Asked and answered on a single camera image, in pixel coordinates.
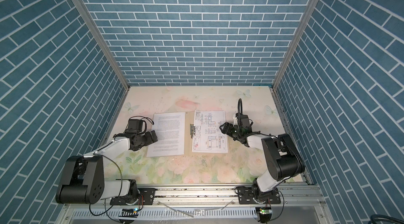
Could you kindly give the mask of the white printed text sheet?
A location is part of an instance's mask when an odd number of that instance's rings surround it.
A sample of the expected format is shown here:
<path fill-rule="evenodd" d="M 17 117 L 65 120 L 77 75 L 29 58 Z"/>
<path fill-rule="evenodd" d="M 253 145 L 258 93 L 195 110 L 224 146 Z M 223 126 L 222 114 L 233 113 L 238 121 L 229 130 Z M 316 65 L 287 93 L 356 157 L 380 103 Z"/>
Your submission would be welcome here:
<path fill-rule="evenodd" d="M 157 142 L 147 148 L 146 157 L 181 156 L 185 153 L 185 113 L 156 113 L 152 130 Z"/>

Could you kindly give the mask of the white technical drawing sheet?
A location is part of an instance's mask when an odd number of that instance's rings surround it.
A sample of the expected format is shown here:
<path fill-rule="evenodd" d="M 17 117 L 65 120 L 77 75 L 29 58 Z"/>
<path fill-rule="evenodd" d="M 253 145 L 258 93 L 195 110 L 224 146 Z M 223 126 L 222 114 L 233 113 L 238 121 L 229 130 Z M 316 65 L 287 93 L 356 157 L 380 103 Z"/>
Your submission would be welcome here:
<path fill-rule="evenodd" d="M 220 130 L 220 126 L 225 122 L 225 112 L 222 110 L 195 110 L 191 145 L 192 152 L 228 153 L 228 137 Z"/>

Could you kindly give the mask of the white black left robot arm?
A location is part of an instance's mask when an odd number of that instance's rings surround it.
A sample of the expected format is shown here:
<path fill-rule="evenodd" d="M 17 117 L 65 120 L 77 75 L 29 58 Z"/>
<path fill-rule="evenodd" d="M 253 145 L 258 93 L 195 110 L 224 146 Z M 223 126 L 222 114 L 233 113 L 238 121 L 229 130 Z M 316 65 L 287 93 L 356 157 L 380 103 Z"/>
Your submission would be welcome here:
<path fill-rule="evenodd" d="M 117 180 L 106 180 L 106 161 L 118 167 L 114 161 L 123 152 L 138 151 L 158 142 L 155 131 L 143 134 L 119 133 L 108 144 L 83 156 L 67 159 L 55 200 L 59 204 L 88 204 L 110 199 L 112 206 L 152 205 L 156 189 L 139 189 L 135 179 L 124 179 L 121 168 Z"/>

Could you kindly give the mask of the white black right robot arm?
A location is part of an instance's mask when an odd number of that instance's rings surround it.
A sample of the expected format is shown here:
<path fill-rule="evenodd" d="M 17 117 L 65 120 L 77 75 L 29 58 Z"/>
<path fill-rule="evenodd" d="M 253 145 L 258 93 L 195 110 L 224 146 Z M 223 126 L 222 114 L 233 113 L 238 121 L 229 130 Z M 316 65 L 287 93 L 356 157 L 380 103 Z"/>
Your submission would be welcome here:
<path fill-rule="evenodd" d="M 230 136 L 246 147 L 264 152 L 266 171 L 252 183 L 252 193 L 257 202 L 263 202 L 283 181 L 293 178 L 306 169 L 291 136 L 283 133 L 277 136 L 253 132 L 250 128 L 224 123 L 221 133 Z"/>

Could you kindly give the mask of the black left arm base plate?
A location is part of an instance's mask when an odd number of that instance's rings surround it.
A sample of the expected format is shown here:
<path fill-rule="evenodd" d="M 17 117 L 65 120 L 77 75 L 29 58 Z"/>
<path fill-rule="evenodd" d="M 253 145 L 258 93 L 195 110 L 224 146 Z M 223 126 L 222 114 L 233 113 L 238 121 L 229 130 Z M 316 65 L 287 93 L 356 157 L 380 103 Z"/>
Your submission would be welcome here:
<path fill-rule="evenodd" d="M 140 188 L 132 195 L 131 192 L 125 196 L 114 197 L 110 200 L 112 206 L 151 206 L 154 202 L 155 188 Z"/>

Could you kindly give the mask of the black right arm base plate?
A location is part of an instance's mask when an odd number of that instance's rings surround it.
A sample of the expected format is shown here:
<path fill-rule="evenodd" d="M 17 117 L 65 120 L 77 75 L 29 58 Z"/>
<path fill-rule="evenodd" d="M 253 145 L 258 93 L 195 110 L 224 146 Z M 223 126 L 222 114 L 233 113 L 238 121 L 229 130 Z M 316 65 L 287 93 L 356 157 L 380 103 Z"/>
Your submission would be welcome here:
<path fill-rule="evenodd" d="M 251 204 L 280 204 L 280 193 L 277 189 L 261 192 L 258 187 L 245 187 L 238 186 L 234 188 L 234 192 L 238 197 L 239 204 L 251 205 Z"/>

